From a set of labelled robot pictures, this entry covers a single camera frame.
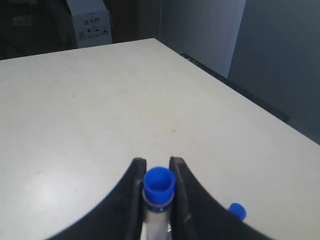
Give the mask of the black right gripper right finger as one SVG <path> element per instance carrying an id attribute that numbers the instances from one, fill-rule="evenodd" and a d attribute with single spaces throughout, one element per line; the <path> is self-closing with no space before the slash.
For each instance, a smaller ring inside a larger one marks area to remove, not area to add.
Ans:
<path id="1" fill-rule="evenodd" d="M 173 240 L 269 240 L 219 204 L 181 157 L 171 157 L 176 176 L 170 226 Z"/>

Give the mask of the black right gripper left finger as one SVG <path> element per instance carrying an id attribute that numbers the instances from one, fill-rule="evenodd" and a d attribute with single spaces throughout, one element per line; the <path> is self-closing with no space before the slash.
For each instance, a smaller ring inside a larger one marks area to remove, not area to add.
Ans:
<path id="1" fill-rule="evenodd" d="M 134 158 L 114 189 L 80 220 L 51 240 L 139 240 L 147 161 Z"/>

